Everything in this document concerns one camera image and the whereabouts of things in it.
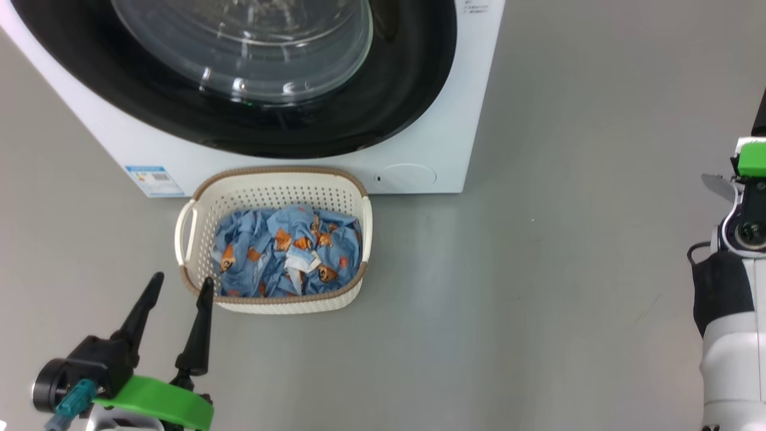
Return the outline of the round white filter cover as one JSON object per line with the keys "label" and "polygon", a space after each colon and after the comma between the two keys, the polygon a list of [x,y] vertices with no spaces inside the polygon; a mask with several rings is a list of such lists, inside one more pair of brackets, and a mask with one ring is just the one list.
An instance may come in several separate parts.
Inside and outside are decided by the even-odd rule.
{"label": "round white filter cover", "polygon": [[400,163],[380,169],[373,175],[373,192],[385,195],[425,194],[437,181],[436,172],[428,166]]}

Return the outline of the white front-load washing machine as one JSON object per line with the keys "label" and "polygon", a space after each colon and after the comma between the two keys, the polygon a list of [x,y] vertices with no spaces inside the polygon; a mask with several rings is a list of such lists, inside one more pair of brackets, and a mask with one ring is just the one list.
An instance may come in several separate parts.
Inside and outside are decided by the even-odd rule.
{"label": "white front-load washing machine", "polygon": [[506,0],[452,1],[457,14],[454,60],[429,109],[383,142],[317,159],[229,153],[156,130],[112,106],[58,65],[29,30],[22,28],[21,19],[11,10],[10,0],[0,0],[0,30],[126,174],[125,166],[162,166],[183,189],[184,196],[191,196],[205,180],[225,170],[287,165],[341,169],[374,193],[374,174],[400,163],[424,165],[436,172],[437,181],[425,194],[460,193],[467,177]]}

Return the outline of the blue garment with orange print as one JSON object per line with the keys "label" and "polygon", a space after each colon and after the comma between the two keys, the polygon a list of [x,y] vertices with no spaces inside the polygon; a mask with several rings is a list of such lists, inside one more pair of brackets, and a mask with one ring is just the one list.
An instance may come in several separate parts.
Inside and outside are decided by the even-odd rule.
{"label": "blue garment with orange print", "polygon": [[357,218],[290,205],[222,218],[209,251],[222,296],[289,298],[347,286],[361,265],[361,241]]}

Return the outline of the cream perforated plastic laundry basket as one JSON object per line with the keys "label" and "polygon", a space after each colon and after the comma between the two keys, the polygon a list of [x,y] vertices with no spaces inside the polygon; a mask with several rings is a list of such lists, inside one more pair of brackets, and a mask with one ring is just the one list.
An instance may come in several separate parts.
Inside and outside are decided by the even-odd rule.
{"label": "cream perforated plastic laundry basket", "polygon": [[360,268],[341,289],[308,298],[231,298],[216,295],[214,303],[244,314],[290,315],[334,311],[350,305],[361,291],[372,250],[374,214],[364,185],[352,174],[322,166],[267,166],[220,172],[192,194],[178,215],[174,232],[175,258],[181,281],[194,296],[203,281],[218,284],[210,261],[214,231],[224,216],[246,208],[282,208],[305,204],[359,220]]}

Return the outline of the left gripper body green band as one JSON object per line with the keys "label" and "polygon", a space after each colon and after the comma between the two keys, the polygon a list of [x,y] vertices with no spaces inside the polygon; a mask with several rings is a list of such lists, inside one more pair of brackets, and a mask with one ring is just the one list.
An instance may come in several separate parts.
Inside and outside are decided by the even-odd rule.
{"label": "left gripper body green band", "polygon": [[195,392],[194,378],[133,374],[115,398],[96,398],[96,431],[210,431],[212,399]]}

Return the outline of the blue white energy label sticker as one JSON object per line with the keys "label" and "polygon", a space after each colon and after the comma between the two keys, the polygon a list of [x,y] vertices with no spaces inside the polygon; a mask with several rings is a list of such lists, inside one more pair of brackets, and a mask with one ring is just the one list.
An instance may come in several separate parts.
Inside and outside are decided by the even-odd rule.
{"label": "blue white energy label sticker", "polygon": [[162,166],[125,166],[127,174],[150,198],[183,197],[183,189]]}

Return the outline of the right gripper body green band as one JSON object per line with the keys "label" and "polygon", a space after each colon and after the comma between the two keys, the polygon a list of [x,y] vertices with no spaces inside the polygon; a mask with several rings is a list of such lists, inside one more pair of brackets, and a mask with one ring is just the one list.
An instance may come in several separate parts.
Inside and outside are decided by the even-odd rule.
{"label": "right gripper body green band", "polygon": [[735,188],[735,203],[740,205],[747,194],[766,199],[766,138],[739,138],[730,158]]}

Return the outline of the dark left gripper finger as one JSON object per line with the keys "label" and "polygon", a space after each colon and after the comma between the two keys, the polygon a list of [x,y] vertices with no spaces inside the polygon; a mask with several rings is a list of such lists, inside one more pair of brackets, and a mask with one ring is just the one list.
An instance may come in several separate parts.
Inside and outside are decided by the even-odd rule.
{"label": "dark left gripper finger", "polygon": [[156,272],[143,290],[132,310],[129,311],[124,323],[111,335],[112,341],[123,341],[127,344],[128,361],[139,361],[139,348],[145,325],[151,310],[159,299],[164,281],[164,273]]}
{"label": "dark left gripper finger", "polygon": [[197,297],[197,314],[183,352],[176,358],[178,376],[198,377],[208,373],[211,341],[214,279],[205,278]]}

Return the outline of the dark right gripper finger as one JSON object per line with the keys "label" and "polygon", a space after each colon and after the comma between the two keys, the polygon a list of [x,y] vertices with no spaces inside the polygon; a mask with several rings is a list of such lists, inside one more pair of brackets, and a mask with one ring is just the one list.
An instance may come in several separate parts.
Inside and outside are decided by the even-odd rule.
{"label": "dark right gripper finger", "polygon": [[764,89],[750,136],[766,138],[766,89]]}

